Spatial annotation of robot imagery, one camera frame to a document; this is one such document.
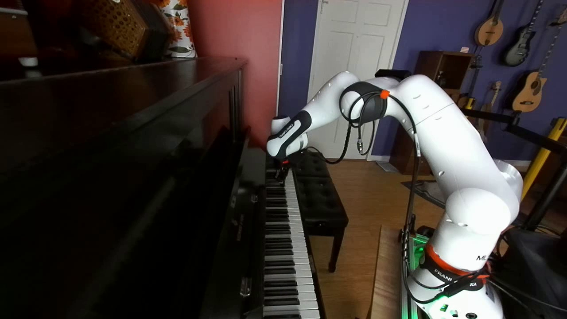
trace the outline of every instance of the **wooden floor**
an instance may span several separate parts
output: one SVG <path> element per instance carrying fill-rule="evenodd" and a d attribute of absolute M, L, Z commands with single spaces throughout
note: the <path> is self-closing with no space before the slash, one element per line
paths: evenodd
<path fill-rule="evenodd" d="M 403 185 L 408 175 L 385 171 L 371 160 L 343 160 L 330 164 L 330 173 L 341 199 L 348 210 L 350 224 L 343 240 L 337 270 L 329 270 L 332 237 L 311 237 L 322 293 L 329 319 L 369 316 L 375 272 L 380 253 L 380 237 L 392 237 L 403 228 L 408 210 L 410 191 Z M 417 224 L 437 226 L 442 208 L 415 196 Z M 398 272 L 385 281 L 398 283 Z M 398 304 L 382 304 L 375 313 L 391 319 Z"/>

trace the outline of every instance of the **piano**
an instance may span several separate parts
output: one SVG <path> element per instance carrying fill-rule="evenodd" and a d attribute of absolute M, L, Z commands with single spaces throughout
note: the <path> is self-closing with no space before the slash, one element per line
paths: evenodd
<path fill-rule="evenodd" d="M 244 58 L 0 81 L 0 316 L 325 316 Z"/>

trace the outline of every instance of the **black piano bench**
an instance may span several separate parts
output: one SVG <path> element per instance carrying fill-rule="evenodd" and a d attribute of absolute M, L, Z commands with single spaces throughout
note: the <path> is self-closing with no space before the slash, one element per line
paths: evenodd
<path fill-rule="evenodd" d="M 350 217 L 327 168 L 327 160 L 320 152 L 297 152 L 291 155 L 291 169 L 307 235 L 336 237 L 330 260 L 330 270 L 336 272 Z"/>

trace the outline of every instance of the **robotic arm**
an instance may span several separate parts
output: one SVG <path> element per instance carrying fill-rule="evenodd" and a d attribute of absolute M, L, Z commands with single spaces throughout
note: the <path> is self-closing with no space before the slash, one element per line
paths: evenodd
<path fill-rule="evenodd" d="M 417 304 L 433 319 L 504 316 L 499 293 L 481 272 L 518 215 L 522 173 L 495 160 L 460 106 L 423 74 L 360 81 L 350 70 L 341 72 L 295 118 L 274 127 L 267 150 L 283 159 L 307 146 L 309 130 L 339 116 L 359 123 L 396 116 L 446 192 L 446 215 L 423 265 L 407 277 Z"/>

